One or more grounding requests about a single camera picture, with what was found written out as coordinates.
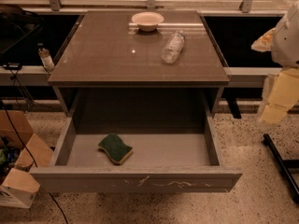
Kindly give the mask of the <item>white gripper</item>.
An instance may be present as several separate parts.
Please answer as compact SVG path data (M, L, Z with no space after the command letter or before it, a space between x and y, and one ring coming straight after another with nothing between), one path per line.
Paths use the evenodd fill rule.
M279 124L299 101L299 2L272 28L253 42L251 48L259 52L271 50L272 60L283 68L264 81L262 103L257 121L260 125Z

